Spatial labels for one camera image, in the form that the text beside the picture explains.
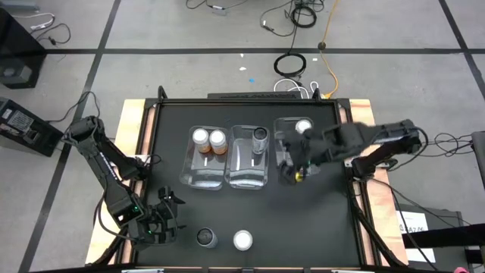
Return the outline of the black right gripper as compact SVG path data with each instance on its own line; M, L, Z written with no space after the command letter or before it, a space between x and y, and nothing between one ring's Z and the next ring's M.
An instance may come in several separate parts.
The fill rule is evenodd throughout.
M283 146L289 153L292 166L307 168L328 162L328 142L320 130L307 129L303 133L286 131Z

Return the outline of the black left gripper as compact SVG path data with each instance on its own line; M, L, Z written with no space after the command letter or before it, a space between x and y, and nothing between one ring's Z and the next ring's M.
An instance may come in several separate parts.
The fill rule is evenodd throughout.
M148 245L168 245L176 241L179 233L177 222L178 205L186 202L172 195L169 186L158 189L160 203L150 205L147 218L142 222L147 228L147 236L143 243Z

